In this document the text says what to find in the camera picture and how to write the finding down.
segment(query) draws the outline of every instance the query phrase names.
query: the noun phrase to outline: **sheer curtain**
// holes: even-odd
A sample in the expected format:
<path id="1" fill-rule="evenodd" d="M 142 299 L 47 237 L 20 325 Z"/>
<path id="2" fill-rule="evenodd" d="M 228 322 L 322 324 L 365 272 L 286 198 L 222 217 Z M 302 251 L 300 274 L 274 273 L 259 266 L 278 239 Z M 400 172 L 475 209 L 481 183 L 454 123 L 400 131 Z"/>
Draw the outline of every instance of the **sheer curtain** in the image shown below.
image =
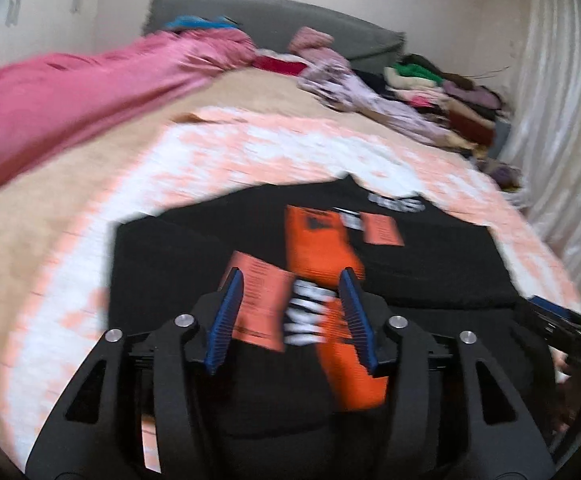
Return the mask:
<path id="1" fill-rule="evenodd" d="M 581 0 L 526 3 L 515 118 L 501 158 L 528 177 L 528 221 L 581 293 Z"/>

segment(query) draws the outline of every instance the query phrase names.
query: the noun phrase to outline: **beige bed sheet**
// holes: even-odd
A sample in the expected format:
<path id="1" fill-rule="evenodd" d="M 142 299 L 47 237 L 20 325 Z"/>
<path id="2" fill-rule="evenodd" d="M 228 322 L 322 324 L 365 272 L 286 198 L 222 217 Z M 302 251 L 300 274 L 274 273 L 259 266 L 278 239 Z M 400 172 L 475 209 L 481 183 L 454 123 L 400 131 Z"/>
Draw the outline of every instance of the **beige bed sheet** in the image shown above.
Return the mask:
<path id="1" fill-rule="evenodd" d="M 356 131 L 405 145 L 413 143 L 358 114 L 325 108 L 311 94 L 296 88 L 295 78 L 249 68 L 226 73 L 203 91 L 63 153 L 0 189 L 0 357 L 38 268 L 71 219 L 109 178 L 155 140 L 162 123 L 208 105 L 330 118 Z M 438 156 L 455 157 L 435 148 L 426 149 Z M 5 442 L 0 422 L 0 444 L 5 447 Z"/>

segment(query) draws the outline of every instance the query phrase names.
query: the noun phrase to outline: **headboard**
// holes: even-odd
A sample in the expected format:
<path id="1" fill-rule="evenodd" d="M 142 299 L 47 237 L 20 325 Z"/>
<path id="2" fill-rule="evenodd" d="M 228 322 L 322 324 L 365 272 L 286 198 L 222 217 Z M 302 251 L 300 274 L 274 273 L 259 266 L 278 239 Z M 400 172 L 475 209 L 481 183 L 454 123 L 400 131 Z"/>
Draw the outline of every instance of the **headboard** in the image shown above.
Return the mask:
<path id="1" fill-rule="evenodd" d="M 405 44 L 403 32 L 292 0 L 151 0 L 144 34 L 163 29 L 183 14 L 227 16 L 240 24 L 257 47 L 277 52 L 286 52 L 296 31 L 307 25 L 330 34 L 333 48 L 351 59 L 353 68 L 373 73 L 382 73 L 398 60 Z"/>

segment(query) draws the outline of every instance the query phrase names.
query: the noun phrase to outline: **green cloth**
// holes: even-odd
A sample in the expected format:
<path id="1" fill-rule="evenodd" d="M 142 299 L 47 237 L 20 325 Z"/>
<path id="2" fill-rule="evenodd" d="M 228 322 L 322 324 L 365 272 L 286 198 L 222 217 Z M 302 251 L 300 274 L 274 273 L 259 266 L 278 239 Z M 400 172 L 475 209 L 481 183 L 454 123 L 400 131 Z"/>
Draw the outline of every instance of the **green cloth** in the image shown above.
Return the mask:
<path id="1" fill-rule="evenodd" d="M 427 70 L 426 68 L 416 64 L 400 65 L 399 63 L 395 63 L 393 68 L 397 70 L 399 75 L 403 77 L 423 77 L 424 79 L 435 81 L 438 86 L 441 86 L 443 83 L 443 79 L 441 77 L 433 74 L 430 70 Z"/>

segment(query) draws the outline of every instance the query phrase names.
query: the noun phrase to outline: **silver screw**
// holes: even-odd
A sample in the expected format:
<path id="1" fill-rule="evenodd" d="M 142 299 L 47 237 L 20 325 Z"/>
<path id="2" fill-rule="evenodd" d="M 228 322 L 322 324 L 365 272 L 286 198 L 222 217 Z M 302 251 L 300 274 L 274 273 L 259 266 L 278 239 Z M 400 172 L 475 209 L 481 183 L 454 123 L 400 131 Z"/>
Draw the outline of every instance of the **silver screw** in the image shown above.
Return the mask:
<path id="1" fill-rule="evenodd" d="M 473 343 L 477 342 L 477 336 L 475 335 L 475 332 L 470 332 L 470 330 L 465 330 L 465 332 L 459 334 L 459 338 L 467 345 L 472 345 Z"/>
<path id="2" fill-rule="evenodd" d="M 116 343 L 122 338 L 123 335 L 124 333 L 119 328 L 113 328 L 112 330 L 106 332 L 104 337 L 109 343 Z"/>
<path id="3" fill-rule="evenodd" d="M 393 316 L 388 320 L 388 324 L 393 328 L 406 328 L 408 320 L 404 316 Z"/>
<path id="4" fill-rule="evenodd" d="M 182 328 L 189 327 L 195 322 L 195 318 L 190 314 L 180 314 L 174 319 L 174 323 Z"/>

